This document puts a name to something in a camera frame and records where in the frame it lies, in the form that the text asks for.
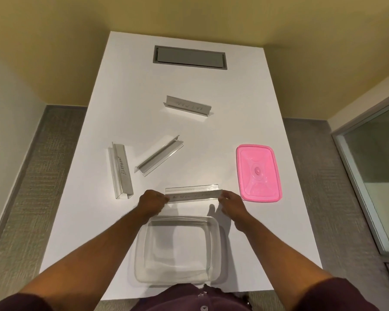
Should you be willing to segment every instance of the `clear plastic container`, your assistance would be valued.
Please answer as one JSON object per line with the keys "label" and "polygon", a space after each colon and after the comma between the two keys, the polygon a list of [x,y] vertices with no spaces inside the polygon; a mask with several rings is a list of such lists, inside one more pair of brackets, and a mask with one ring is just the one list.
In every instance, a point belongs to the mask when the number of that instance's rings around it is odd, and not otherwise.
{"label": "clear plastic container", "polygon": [[219,224],[210,216],[155,216],[136,243],[137,281],[155,285],[201,284],[221,273]]}

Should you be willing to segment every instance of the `pink container lid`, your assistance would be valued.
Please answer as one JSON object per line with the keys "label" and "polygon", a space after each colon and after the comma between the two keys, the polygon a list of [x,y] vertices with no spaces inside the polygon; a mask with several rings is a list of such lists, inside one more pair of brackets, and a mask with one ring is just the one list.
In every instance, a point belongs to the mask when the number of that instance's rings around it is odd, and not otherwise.
{"label": "pink container lid", "polygon": [[236,149],[236,165],[243,200],[270,203],[282,198],[280,175],[271,147],[239,145]]}

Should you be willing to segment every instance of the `glass door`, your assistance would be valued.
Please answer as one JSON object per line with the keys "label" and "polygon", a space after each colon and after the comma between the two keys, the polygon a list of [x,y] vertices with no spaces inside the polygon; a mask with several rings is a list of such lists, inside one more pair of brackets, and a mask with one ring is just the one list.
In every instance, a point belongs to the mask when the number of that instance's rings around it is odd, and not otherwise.
{"label": "glass door", "polygon": [[384,262],[389,262],[389,106],[334,135]]}

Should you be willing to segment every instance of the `yellow wall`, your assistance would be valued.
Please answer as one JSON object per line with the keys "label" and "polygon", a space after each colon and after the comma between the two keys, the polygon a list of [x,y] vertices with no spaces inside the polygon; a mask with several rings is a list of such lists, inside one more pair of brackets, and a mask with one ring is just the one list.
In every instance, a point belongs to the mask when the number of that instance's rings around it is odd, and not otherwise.
{"label": "yellow wall", "polygon": [[389,0],[0,0],[0,58],[49,104],[87,104],[109,30],[264,47],[289,117],[389,75]]}

